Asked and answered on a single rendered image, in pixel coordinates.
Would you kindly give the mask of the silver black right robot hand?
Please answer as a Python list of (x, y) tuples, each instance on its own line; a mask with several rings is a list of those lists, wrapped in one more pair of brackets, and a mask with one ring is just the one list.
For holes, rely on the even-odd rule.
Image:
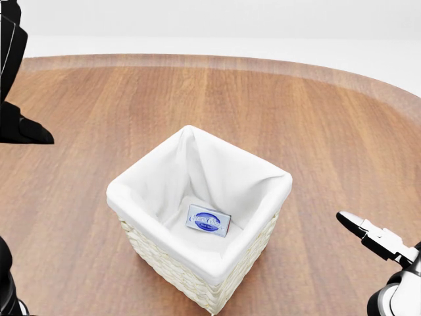
[(348, 211), (337, 212), (336, 219), (358, 236), (366, 248), (402, 267), (383, 288), (372, 294), (367, 303), (367, 316), (421, 316), (421, 242), (407, 247), (394, 232)]

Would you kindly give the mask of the blue cream cheese box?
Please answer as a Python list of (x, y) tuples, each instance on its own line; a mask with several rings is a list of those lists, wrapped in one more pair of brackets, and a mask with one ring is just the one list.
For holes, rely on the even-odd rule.
[(225, 238), (231, 218), (230, 215), (221, 211), (191, 204), (187, 211), (186, 226)]

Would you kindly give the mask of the white cloth basket liner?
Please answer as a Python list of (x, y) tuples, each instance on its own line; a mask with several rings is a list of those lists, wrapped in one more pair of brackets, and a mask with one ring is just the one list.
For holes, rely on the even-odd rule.
[[(289, 195), (288, 172), (185, 126), (117, 176), (109, 207), (211, 285), (225, 280)], [(225, 237), (186, 226), (189, 206), (231, 217)]]

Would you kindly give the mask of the white wicker basket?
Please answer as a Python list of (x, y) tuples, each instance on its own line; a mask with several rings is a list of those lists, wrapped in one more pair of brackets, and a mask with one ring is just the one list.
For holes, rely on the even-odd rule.
[(261, 230), (228, 277), (216, 285), (206, 282), (183, 263), (160, 249), (152, 240), (128, 224), (119, 215), (117, 216), (136, 253), (167, 282), (174, 285), (203, 309), (215, 315), (225, 306), (265, 249), (278, 220), (279, 213), (280, 211)]

